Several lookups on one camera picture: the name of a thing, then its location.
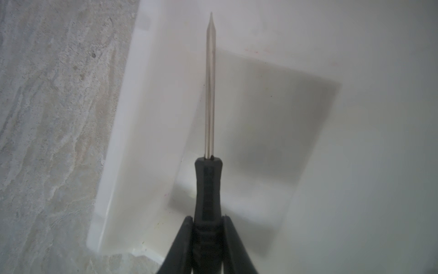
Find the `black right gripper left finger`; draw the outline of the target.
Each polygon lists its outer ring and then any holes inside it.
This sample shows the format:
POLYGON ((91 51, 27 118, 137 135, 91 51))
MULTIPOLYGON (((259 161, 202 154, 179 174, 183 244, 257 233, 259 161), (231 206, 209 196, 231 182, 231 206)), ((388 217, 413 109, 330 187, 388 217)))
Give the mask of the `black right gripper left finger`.
POLYGON ((193 218, 187 216, 157 274, 191 274, 193 218))

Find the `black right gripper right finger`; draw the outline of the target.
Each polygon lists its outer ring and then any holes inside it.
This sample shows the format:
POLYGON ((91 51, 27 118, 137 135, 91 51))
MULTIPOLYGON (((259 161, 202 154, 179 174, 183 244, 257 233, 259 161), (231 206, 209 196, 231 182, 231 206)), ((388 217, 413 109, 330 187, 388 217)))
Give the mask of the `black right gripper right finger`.
POLYGON ((225 274, 258 274, 229 216, 222 217, 225 274))

